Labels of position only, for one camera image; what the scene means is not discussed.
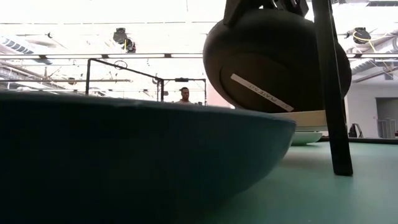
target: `man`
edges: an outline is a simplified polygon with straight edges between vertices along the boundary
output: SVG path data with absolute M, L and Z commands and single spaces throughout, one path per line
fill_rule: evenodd
M 176 102 L 176 103 L 181 103 L 181 104 L 193 104 L 189 101 L 189 89 L 187 87 L 182 87 L 181 88 L 181 100 Z

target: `dark teal bowl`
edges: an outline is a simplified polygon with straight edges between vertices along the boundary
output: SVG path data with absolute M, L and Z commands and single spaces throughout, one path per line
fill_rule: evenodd
M 2 213 L 169 222 L 264 178 L 295 123 L 265 113 L 110 98 L 0 95 Z

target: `white label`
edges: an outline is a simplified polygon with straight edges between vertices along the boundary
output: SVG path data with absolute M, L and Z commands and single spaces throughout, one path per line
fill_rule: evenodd
M 242 86 L 245 86 L 246 88 L 250 89 L 251 91 L 257 93 L 258 95 L 264 97 L 265 99 L 273 102 L 273 104 L 280 106 L 281 108 L 285 109 L 288 112 L 291 112 L 294 110 L 293 107 L 291 107 L 290 105 L 284 103 L 282 100 L 272 96 L 271 94 L 267 93 L 266 91 L 258 88 L 257 86 L 253 85 L 252 83 L 244 80 L 243 78 L 232 74 L 231 75 L 231 79 L 238 82 L 239 84 L 241 84 Z

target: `table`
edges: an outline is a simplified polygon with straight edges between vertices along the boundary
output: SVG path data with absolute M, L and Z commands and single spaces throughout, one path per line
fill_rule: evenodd
M 398 147 L 350 146 L 353 177 L 334 175 L 328 142 L 291 147 L 271 174 L 197 223 L 398 223 Z

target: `green table surface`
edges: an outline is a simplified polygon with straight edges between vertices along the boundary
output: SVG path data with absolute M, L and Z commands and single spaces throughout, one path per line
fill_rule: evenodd
M 335 176 L 328 142 L 291 147 L 271 174 L 197 223 L 398 223 L 398 146 L 351 143 Z

